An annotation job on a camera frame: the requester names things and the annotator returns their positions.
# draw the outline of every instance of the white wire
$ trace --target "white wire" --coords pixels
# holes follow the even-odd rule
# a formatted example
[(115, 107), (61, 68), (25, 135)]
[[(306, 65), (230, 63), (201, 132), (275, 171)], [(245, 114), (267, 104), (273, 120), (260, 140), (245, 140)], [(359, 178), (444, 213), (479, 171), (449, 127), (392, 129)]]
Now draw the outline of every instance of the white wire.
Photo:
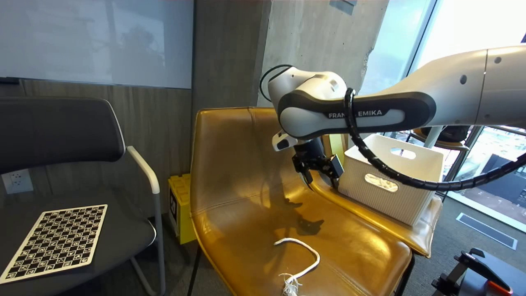
[(303, 272), (295, 273), (295, 275), (283, 273), (283, 275), (288, 277), (288, 280), (285, 282), (283, 295), (285, 296), (298, 296), (298, 292), (300, 292), (300, 287), (301, 287), (298, 278), (301, 278), (301, 277), (308, 275), (311, 270), (314, 270), (319, 265), (321, 257), (311, 245), (304, 244), (303, 241), (293, 239), (293, 237), (285, 237), (285, 239), (275, 242), (275, 245), (281, 245), (285, 242), (293, 242), (293, 244), (303, 245), (304, 249), (308, 249), (316, 257), (316, 262), (313, 265), (309, 265), (308, 268), (304, 268)]

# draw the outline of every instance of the checkerboard calibration board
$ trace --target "checkerboard calibration board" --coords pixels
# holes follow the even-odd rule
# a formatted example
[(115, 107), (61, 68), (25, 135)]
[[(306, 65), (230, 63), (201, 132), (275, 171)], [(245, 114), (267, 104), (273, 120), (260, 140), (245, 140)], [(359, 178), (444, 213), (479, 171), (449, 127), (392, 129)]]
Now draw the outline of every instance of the checkerboard calibration board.
[(0, 277), (0, 285), (92, 264), (107, 204), (45, 211)]

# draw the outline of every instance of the black mesh chair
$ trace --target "black mesh chair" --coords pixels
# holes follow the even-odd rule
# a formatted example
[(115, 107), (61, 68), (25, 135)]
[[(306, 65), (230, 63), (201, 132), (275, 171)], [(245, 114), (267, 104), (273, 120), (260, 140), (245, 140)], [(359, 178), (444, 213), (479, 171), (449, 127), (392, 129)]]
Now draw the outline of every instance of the black mesh chair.
[[(115, 190), (115, 186), (99, 186), (74, 193), (53, 193), (27, 196), (9, 196), (0, 201), (0, 275), (10, 265), (14, 255), (25, 242), (32, 227), (43, 211), (87, 208), (106, 204), (106, 219), (102, 222), (99, 242), (92, 262), (81, 268), (60, 273), (27, 278), (0, 285), (0, 295), (58, 295), (81, 283), (132, 260), (148, 295), (163, 295), (165, 252), (161, 231), (160, 183), (155, 171), (134, 148), (127, 147), (112, 106), (101, 99), (0, 99), (0, 175), (32, 168), (50, 171), (58, 167), (68, 167), (73, 176), (76, 168), (86, 167), (86, 162), (111, 167), (117, 180), (130, 176), (130, 171), (115, 170), (119, 163), (130, 162), (138, 165), (138, 178), (145, 180), (148, 193), (145, 199), (153, 204), (155, 226), (145, 211), (130, 204), (130, 194)], [(61, 242), (53, 257), (68, 260), (61, 255)], [(145, 273), (140, 272), (135, 255), (157, 244), (158, 275), (157, 285), (150, 285)]]

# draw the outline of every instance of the whiteboard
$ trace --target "whiteboard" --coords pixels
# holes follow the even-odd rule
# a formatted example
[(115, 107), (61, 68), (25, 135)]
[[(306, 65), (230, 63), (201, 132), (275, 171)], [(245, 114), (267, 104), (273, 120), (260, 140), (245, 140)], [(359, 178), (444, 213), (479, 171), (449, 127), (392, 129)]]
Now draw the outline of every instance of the whiteboard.
[(191, 88), (194, 0), (4, 0), (0, 78)]

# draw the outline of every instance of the black cable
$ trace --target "black cable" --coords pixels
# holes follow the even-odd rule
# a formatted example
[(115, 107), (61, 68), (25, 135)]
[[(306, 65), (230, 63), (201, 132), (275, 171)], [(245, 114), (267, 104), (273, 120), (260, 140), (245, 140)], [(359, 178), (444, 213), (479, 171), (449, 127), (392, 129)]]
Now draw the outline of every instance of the black cable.
[(291, 65), (278, 65), (278, 66), (273, 66), (273, 68), (268, 70), (268, 71), (262, 76), (262, 79), (260, 79), (260, 94), (262, 94), (263, 99), (268, 101), (268, 102), (272, 102), (272, 99), (263, 93), (263, 81), (265, 81), (265, 78), (267, 78), (270, 73), (273, 73), (273, 71), (277, 71), (277, 70), (281, 70), (281, 68), (290, 70), (290, 68), (293, 68), (293, 66), (291, 66)]
[(461, 190), (477, 188), (477, 186), (487, 185), (487, 183), (498, 180), (498, 178), (526, 165), (526, 153), (523, 153), (517, 162), (510, 162), (510, 163), (503, 165), (502, 168), (497, 168), (493, 171), (489, 171), (489, 173), (477, 176), (477, 178), (472, 178), (472, 180), (451, 181), (451, 183), (431, 183), (431, 181), (410, 178), (400, 171), (395, 171), (388, 165), (385, 165), (365, 145), (365, 142), (362, 140), (362, 137), (359, 134), (357, 119), (354, 117), (354, 112), (352, 112), (352, 99), (354, 97), (355, 97), (354, 89), (347, 89), (346, 101), (344, 101), (346, 125), (347, 125), (347, 130), (350, 134), (352, 142), (359, 147), (359, 152), (370, 162), (372, 167), (375, 167), (378, 171), (382, 171), (388, 178), (400, 181), (401, 185), (408, 185), (408, 186), (426, 190), (426, 191), (461, 191)]

